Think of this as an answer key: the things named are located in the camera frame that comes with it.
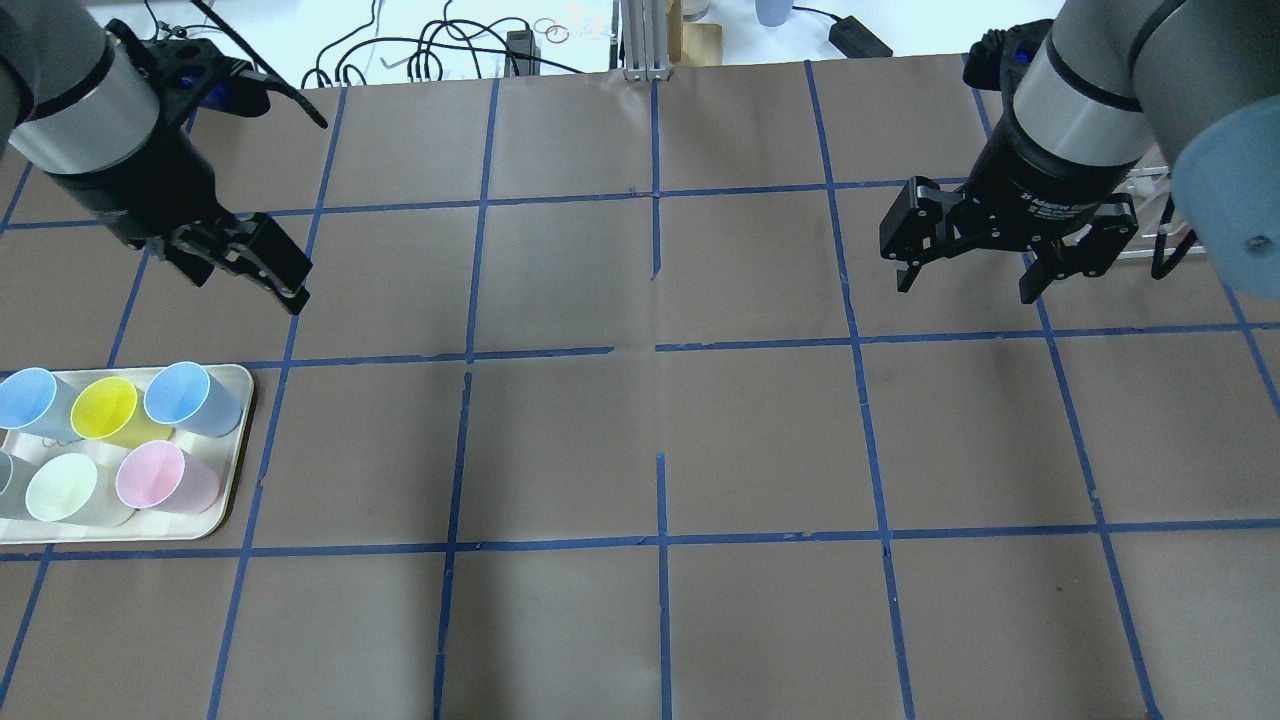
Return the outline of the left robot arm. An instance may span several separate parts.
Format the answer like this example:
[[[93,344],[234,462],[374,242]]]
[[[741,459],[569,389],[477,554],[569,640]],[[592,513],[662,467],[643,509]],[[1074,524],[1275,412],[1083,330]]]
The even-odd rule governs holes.
[[[141,38],[101,26],[79,1],[5,1],[3,141],[123,245],[170,263],[192,284],[215,270],[271,293],[292,315],[312,263],[274,218],[238,218],[219,200],[187,120],[200,108],[266,114],[279,94],[326,118],[253,53],[206,38]]]

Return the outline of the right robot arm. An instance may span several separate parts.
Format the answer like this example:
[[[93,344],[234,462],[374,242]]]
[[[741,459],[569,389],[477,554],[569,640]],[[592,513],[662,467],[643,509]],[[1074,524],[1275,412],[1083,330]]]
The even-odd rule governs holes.
[[[1194,246],[1230,288],[1277,297],[1279,74],[1275,1],[1068,1],[1052,20],[991,31],[964,68],[1004,111],[966,182],[910,178],[879,225],[908,292],[923,266],[975,250],[1029,252],[1033,304],[1105,274],[1140,223],[1123,182],[1149,149],[1171,172],[1155,240],[1165,278]]]

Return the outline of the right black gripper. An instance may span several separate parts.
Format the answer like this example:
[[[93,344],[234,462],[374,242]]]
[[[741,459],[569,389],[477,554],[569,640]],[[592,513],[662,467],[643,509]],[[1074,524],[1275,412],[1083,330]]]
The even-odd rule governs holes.
[[[1019,281],[1020,301],[1030,305],[1055,281],[1105,274],[1138,229],[1129,193],[1051,199],[1016,186],[946,190],[910,177],[879,223],[879,255],[895,264],[896,291],[906,293],[923,266],[940,259],[978,250],[1032,252]]]

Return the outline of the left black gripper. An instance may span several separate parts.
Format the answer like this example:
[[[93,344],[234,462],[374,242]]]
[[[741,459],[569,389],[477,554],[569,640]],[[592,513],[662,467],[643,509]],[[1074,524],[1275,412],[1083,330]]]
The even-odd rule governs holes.
[[[195,286],[206,284],[221,269],[266,290],[293,316],[308,302],[305,281],[312,263],[266,213],[237,217],[219,211],[186,223],[146,217],[140,222],[140,237],[154,256]]]

